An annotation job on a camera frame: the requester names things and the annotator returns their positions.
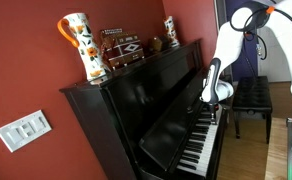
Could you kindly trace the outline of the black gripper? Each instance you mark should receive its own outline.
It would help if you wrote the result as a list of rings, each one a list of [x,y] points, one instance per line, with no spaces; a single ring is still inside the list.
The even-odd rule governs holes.
[[[217,113],[215,114],[215,112],[218,110],[218,105],[209,103],[208,109],[211,112],[211,123],[216,124],[218,122],[218,116]]]

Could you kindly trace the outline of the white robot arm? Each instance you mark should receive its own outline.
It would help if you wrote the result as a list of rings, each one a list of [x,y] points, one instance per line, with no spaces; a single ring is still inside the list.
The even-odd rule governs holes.
[[[203,102],[213,106],[232,95],[229,83],[219,77],[239,57],[252,58],[267,53],[267,48],[260,45],[257,39],[257,31],[264,27],[272,31],[286,57],[292,94],[292,0],[278,3],[272,0],[245,0],[219,28],[214,56],[204,79]]]

